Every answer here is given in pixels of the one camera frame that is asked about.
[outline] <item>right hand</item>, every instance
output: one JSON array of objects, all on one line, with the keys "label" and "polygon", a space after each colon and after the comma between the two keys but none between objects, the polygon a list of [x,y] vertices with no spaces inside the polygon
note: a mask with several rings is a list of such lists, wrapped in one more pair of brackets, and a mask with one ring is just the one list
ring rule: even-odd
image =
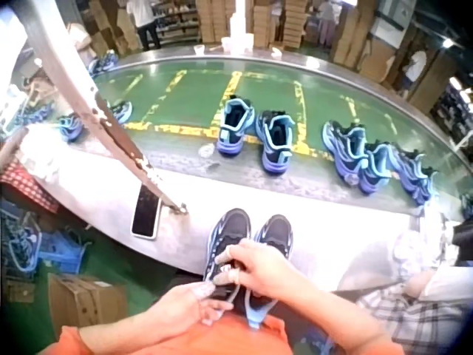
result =
[{"label": "right hand", "polygon": [[228,263],[236,260],[244,265],[218,274],[215,285],[236,283],[258,294],[284,299],[293,292],[291,283],[298,279],[299,273],[276,248],[242,239],[238,245],[227,246],[225,251],[215,257],[215,263]]}]

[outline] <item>phone screen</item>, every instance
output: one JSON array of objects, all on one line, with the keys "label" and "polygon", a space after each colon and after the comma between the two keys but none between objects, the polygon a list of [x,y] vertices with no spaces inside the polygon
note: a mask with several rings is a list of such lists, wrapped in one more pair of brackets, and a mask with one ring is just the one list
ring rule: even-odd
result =
[{"label": "phone screen", "polygon": [[141,185],[132,222],[132,234],[147,238],[154,236],[154,226],[158,218],[159,205],[160,198],[149,191],[146,186]]}]

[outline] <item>red checkered fabric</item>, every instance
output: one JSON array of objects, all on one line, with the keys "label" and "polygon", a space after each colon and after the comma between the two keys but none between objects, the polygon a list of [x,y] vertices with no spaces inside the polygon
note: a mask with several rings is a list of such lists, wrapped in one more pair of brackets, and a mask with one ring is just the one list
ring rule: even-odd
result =
[{"label": "red checkered fabric", "polygon": [[59,202],[45,191],[33,176],[28,174],[17,158],[14,158],[4,173],[0,175],[0,182],[9,183],[23,195],[29,197],[48,211],[52,213],[58,211]]}]

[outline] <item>hand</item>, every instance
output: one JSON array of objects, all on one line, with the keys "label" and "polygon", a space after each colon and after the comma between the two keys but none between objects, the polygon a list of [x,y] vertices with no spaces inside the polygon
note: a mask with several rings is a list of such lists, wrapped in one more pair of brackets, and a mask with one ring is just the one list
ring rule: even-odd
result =
[{"label": "hand", "polygon": [[229,311],[233,304],[210,300],[214,292],[212,283],[189,283],[168,291],[143,316],[150,326],[161,327],[164,338],[175,337],[186,332],[192,325],[202,320],[218,320],[221,311]]},{"label": "hand", "polygon": [[298,279],[299,273],[276,248],[242,239],[238,245],[227,246],[215,258],[217,264],[231,260],[241,262],[243,270],[234,268],[218,274],[213,279],[214,284],[241,284],[258,294],[277,300],[294,292],[291,283]]}]

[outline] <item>white smartphone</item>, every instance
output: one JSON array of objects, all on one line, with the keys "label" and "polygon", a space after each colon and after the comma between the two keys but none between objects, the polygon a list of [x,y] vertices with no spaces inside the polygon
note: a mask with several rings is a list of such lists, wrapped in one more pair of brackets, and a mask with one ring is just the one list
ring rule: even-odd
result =
[{"label": "white smartphone", "polygon": [[153,240],[161,215],[161,199],[141,185],[132,221],[132,234],[138,238]]}]

